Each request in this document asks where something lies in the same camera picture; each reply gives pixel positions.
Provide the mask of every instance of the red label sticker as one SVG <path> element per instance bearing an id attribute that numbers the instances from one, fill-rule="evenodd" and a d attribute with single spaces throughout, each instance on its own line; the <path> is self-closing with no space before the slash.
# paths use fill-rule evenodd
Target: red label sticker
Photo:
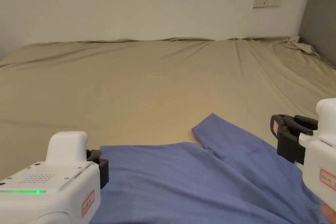
<path id="1" fill-rule="evenodd" d="M 87 196 L 87 198 L 84 200 L 82 204 L 82 217 L 86 214 L 86 212 L 89 210 L 90 206 L 92 206 L 94 201 L 95 201 L 95 191 L 93 190 L 89 194 L 89 196 Z"/>
<path id="2" fill-rule="evenodd" d="M 277 124 L 277 122 L 276 121 L 274 121 L 274 124 L 273 124 L 273 130 L 274 130 L 274 132 L 275 132 L 275 134 L 276 135 L 278 135 L 278 124 Z"/>
<path id="3" fill-rule="evenodd" d="M 328 187 L 336 191 L 336 177 L 334 175 L 321 169 L 320 170 L 320 180 L 322 183 L 326 184 Z"/>

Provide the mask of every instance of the fitted sheet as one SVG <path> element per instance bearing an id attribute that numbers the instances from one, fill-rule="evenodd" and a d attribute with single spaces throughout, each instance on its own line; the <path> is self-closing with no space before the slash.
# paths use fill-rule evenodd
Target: fitted sheet
<path id="1" fill-rule="evenodd" d="M 336 71 L 288 37 L 46 43 L 0 61 L 0 90 L 2 179 L 58 131 L 85 131 L 90 149 L 197 142 L 212 112 L 275 146 L 271 115 L 316 118 Z"/>

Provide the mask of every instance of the human hand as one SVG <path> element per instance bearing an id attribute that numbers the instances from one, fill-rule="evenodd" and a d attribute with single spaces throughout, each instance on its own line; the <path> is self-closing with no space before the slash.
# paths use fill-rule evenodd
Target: human hand
<path id="1" fill-rule="evenodd" d="M 336 212 L 334 210 L 332 210 L 327 205 L 323 205 L 321 207 L 321 211 L 328 220 L 328 224 L 336 224 Z"/>

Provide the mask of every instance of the gray wall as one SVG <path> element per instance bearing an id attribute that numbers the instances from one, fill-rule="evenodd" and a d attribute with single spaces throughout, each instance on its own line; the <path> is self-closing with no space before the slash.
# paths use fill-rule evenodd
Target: gray wall
<path id="1" fill-rule="evenodd" d="M 336 0 L 308 0 L 299 35 L 336 66 Z"/>

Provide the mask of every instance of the beige bed sheet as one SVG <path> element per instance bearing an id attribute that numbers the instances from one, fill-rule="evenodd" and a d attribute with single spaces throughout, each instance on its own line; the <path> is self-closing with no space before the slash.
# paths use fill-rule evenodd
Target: beige bed sheet
<path id="1" fill-rule="evenodd" d="M 336 97 L 336 71 L 297 46 L 274 38 L 22 47 L 0 62 L 0 179 L 44 160 L 58 131 L 85 131 L 90 149 L 196 142 L 191 128 L 215 113 L 275 146 L 271 115 L 316 118 L 316 103 Z"/>

